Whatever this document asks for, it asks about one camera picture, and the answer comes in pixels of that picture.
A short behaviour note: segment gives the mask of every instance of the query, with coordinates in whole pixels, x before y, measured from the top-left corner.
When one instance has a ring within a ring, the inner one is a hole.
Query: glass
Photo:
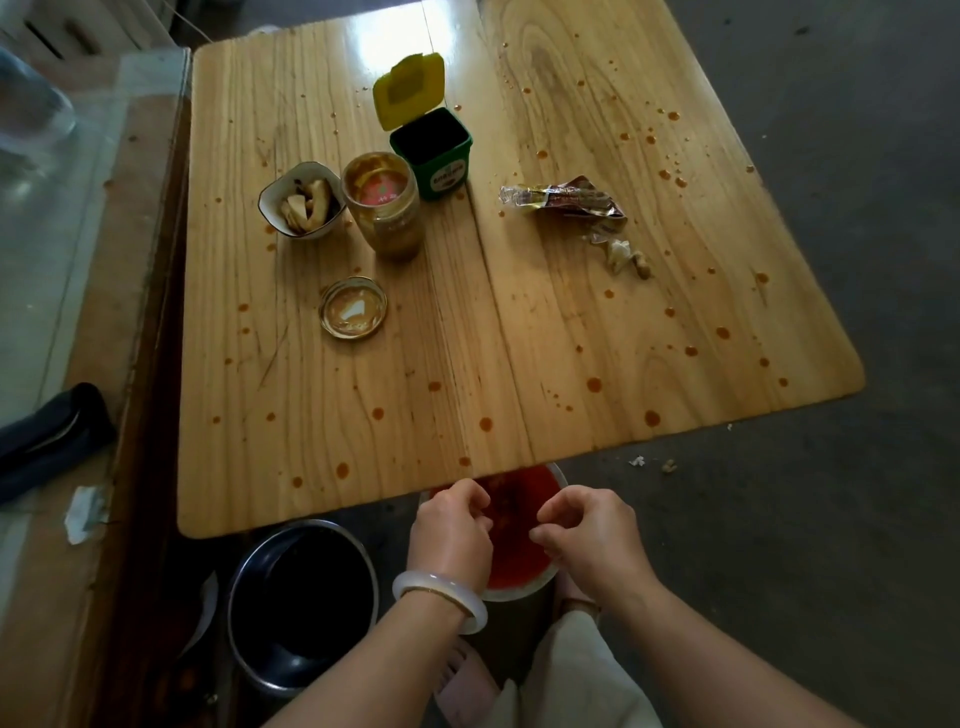
[[[344,196],[360,232],[377,255],[410,260],[423,247],[417,179],[406,160],[368,152],[344,168]]]
[[[29,156],[66,137],[76,124],[63,92],[0,48],[0,149]]]

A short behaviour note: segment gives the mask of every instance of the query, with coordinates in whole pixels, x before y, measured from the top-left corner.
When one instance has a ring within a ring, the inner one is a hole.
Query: bangle
[[[484,605],[479,596],[467,587],[426,571],[405,571],[394,579],[394,599],[399,600],[403,595],[413,589],[421,589],[426,592],[433,592],[434,594],[445,596],[450,601],[462,607],[465,612],[471,614],[472,617],[464,620],[464,624],[460,628],[460,634],[473,635],[487,626],[486,605]]]

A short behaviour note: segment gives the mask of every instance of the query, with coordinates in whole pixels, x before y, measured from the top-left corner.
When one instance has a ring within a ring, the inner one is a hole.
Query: yellow lid
[[[444,57],[407,56],[373,84],[376,118],[387,132],[409,124],[444,99]]]

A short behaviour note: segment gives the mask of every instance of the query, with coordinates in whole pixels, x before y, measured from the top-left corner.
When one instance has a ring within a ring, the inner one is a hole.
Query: green container
[[[444,99],[444,59],[408,56],[373,85],[377,118],[390,146],[407,160],[424,200],[439,200],[467,180],[473,137]]]

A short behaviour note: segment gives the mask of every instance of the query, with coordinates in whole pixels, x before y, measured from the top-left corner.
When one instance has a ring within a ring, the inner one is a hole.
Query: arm
[[[446,576],[476,592],[490,576],[490,496],[461,480],[425,502],[410,531],[407,569]],[[430,693],[466,618],[442,596],[412,591],[340,662],[280,711],[269,728],[408,728]]]
[[[858,725],[667,591],[647,561],[634,509],[613,491],[571,486],[543,505],[538,520],[544,525],[530,537],[627,625],[684,724]]]

